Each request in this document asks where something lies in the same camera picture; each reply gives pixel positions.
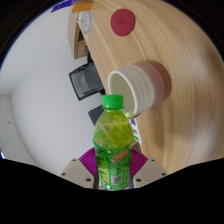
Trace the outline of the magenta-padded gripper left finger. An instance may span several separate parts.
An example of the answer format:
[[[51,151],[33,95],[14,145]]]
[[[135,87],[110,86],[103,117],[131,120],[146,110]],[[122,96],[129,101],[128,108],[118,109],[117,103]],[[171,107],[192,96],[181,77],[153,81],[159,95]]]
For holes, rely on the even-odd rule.
[[[95,149],[88,150],[80,158],[72,158],[58,176],[78,186],[97,189],[99,177]]]

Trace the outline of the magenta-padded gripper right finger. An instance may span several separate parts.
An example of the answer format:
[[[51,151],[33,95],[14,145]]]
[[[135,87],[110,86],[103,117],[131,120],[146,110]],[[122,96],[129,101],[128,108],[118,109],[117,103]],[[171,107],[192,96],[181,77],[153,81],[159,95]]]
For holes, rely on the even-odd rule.
[[[148,159],[135,148],[131,149],[129,186],[141,188],[168,175],[156,159]]]

